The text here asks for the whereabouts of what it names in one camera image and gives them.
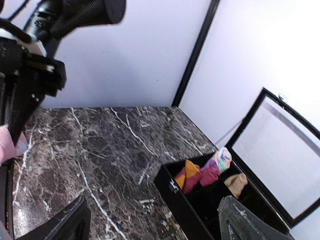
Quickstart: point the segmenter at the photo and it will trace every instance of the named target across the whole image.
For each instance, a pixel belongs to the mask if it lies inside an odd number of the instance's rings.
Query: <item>metal latch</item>
[[[169,182],[169,189],[175,194],[179,192],[179,188],[176,186],[175,182],[172,179]]]

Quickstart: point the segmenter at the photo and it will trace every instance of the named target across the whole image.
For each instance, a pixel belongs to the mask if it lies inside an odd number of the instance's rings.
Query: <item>pink cloth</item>
[[[8,126],[0,126],[0,165],[16,157],[17,154],[22,154],[25,150],[27,150],[27,140],[23,133],[21,133],[18,144],[15,147]]]

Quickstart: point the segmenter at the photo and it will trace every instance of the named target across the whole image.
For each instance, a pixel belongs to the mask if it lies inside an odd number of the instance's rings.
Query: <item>colorful patterned sock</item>
[[[222,147],[219,151],[216,151],[214,155],[206,162],[201,170],[208,168],[209,166],[218,167],[220,174],[230,168],[232,156],[226,147]]]

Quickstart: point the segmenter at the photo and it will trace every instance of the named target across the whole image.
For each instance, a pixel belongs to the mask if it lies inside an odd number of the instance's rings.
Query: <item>white wall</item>
[[[285,95],[320,129],[319,5],[220,1],[180,105],[212,142],[246,115],[262,87]],[[292,234],[297,240],[319,240],[320,209]]]
[[[5,2],[2,17],[23,0]],[[22,28],[37,2],[14,23]],[[209,2],[127,0],[119,26],[78,29],[56,55],[66,65],[66,88],[43,107],[170,106]]]

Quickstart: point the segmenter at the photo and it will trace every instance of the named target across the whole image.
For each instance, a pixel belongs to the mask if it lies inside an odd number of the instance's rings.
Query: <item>marble countertop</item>
[[[153,180],[162,164],[215,147],[179,109],[41,109],[26,136],[14,166],[16,238],[84,195],[92,240],[186,239]]]

